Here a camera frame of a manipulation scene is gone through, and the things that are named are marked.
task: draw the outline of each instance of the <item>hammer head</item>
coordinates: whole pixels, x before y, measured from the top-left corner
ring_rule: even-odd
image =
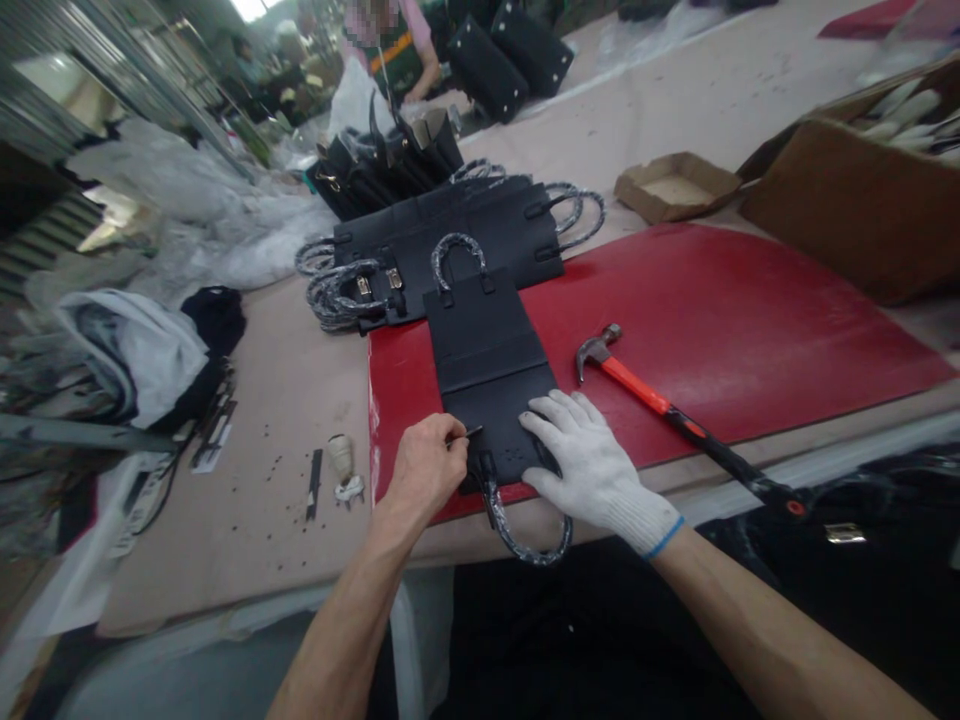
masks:
[[[607,325],[600,337],[590,338],[580,349],[577,350],[577,380],[583,385],[583,366],[588,360],[592,360],[597,365],[602,365],[609,357],[610,351],[607,345],[611,345],[620,339],[623,331],[616,323]]]

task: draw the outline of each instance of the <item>metal rod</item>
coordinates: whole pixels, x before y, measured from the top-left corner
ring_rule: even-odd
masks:
[[[107,450],[176,452],[177,444],[163,435],[136,428],[0,414],[0,440],[95,447]]]

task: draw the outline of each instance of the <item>white work glove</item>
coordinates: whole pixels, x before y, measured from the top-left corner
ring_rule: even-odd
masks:
[[[562,478],[529,468],[523,481],[567,515],[612,530],[652,559],[683,524],[668,500],[647,490],[600,411],[581,393],[534,398],[520,424],[556,458]]]

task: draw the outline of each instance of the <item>gold hardware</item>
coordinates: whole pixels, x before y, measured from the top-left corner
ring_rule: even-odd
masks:
[[[337,180],[337,176],[336,176],[336,175],[324,175],[322,172],[320,172],[319,170],[317,170],[317,172],[314,173],[314,178],[313,178],[313,179],[314,179],[314,180],[326,180],[328,183],[330,183],[330,187],[333,189],[334,192],[340,192],[340,183],[339,183],[339,181]]]

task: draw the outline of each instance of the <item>red mat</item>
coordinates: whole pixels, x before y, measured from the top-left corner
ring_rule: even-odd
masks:
[[[753,235],[660,225],[581,255],[566,275],[521,291],[562,390],[574,355],[611,322],[613,352],[641,379],[737,442],[929,389],[954,376],[844,280]],[[638,467],[695,452],[595,368],[583,391]],[[442,412],[426,322],[370,334],[370,466],[374,502],[390,482],[404,429]],[[518,483],[504,502],[535,495]],[[454,494],[436,522],[480,512]]]
[[[817,37],[882,40],[916,4],[917,0],[884,0],[827,23]]]

